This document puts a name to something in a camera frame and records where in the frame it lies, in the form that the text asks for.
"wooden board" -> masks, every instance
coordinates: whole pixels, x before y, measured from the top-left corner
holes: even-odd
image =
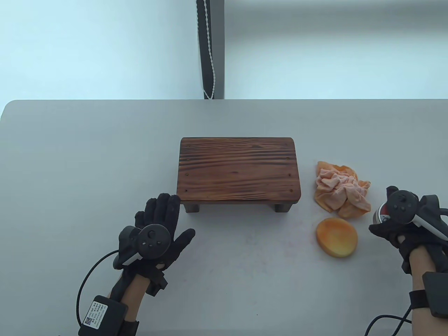
[[[301,196],[291,138],[183,138],[183,204],[294,204]]]

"metal tin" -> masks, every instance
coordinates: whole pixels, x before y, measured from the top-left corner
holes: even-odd
[[[386,203],[383,203],[373,214],[373,224],[380,224],[390,218]]]

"orange sponge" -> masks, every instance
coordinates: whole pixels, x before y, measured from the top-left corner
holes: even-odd
[[[344,258],[351,255],[358,245],[355,228],[341,218],[327,218],[316,228],[320,247],[332,257]]]

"hand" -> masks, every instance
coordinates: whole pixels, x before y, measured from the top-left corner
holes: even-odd
[[[146,203],[145,211],[135,214],[135,226],[143,229],[149,224],[160,224],[166,227],[171,236],[171,245],[168,250],[157,259],[140,260],[140,264],[146,266],[158,266],[162,271],[171,266],[177,260],[181,252],[191,242],[196,232],[190,228],[182,232],[176,240],[174,233],[179,219],[181,199],[177,195],[160,194],[157,199],[151,198]]]
[[[397,187],[388,187],[386,189],[387,197],[397,190]],[[448,269],[448,261],[445,256],[445,254],[448,254],[448,242],[438,238],[423,227],[417,227],[414,223],[400,224],[389,219],[380,224],[370,225],[369,230],[374,235],[388,240],[399,249],[403,257],[402,268],[405,273],[411,273],[409,255],[419,246],[426,247],[436,264],[436,268],[438,268],[437,271]]]
[[[157,199],[151,198],[146,203],[145,211],[135,214],[135,226],[143,229],[150,224],[160,224],[164,226],[171,238],[168,250],[157,259],[136,260],[123,268],[121,278],[111,292],[111,298],[119,301],[126,288],[131,284],[136,274],[151,280],[146,289],[146,293],[154,296],[159,289],[164,289],[167,282],[164,279],[163,270],[166,270],[177,260],[184,248],[191,242],[196,232],[190,228],[174,240],[177,220],[179,219],[179,209],[181,200],[179,196],[160,194]]]

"forearm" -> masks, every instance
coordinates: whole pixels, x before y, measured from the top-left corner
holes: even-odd
[[[134,322],[137,319],[138,309],[140,308],[140,304],[145,296],[149,283],[149,279],[137,274],[126,289],[125,294],[121,299],[121,303],[128,306],[125,321]]]
[[[424,246],[413,250],[409,256],[412,269],[412,290],[425,289],[422,276],[426,272],[435,272],[435,266]],[[431,315],[429,308],[412,311],[413,336],[448,335],[448,320]]]

